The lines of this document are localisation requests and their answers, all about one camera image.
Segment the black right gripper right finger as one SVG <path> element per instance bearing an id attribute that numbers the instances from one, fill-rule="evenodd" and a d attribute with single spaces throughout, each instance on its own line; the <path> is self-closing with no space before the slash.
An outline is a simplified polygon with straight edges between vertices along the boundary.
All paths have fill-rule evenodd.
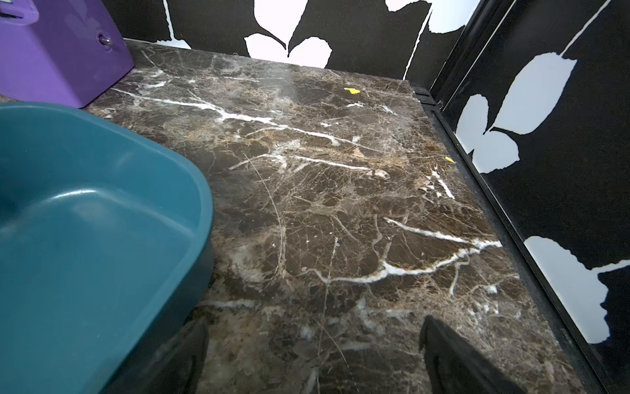
<path id="1" fill-rule="evenodd" d="M 428 315 L 419 349 L 434 393 L 523 393 L 475 347 L 441 320 Z"/>

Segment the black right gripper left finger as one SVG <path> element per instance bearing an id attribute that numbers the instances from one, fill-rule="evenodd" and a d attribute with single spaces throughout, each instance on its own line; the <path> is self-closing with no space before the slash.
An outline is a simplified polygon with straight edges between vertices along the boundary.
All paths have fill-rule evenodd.
<path id="1" fill-rule="evenodd" d="M 106 393 L 195 393 L 206 359 L 208 329 L 202 318 L 191 320 L 165 341 L 153 357 L 127 369 Z"/>

